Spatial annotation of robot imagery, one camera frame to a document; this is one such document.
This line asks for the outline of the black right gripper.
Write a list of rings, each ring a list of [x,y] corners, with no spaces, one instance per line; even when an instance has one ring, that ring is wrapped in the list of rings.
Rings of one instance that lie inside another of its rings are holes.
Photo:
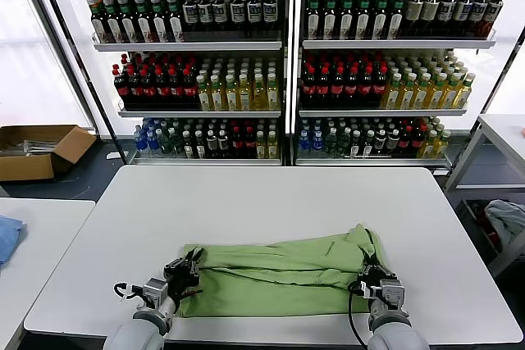
[[[395,287],[397,275],[380,265],[376,255],[363,257],[363,271],[361,273],[361,289],[382,289]]]

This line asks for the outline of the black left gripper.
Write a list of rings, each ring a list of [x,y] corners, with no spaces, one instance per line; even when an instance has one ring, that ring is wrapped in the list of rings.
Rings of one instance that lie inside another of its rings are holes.
[[[165,265],[163,275],[170,297],[182,297],[186,289],[199,285],[199,260],[202,254],[203,249],[196,247],[186,254],[185,259],[178,258]]]

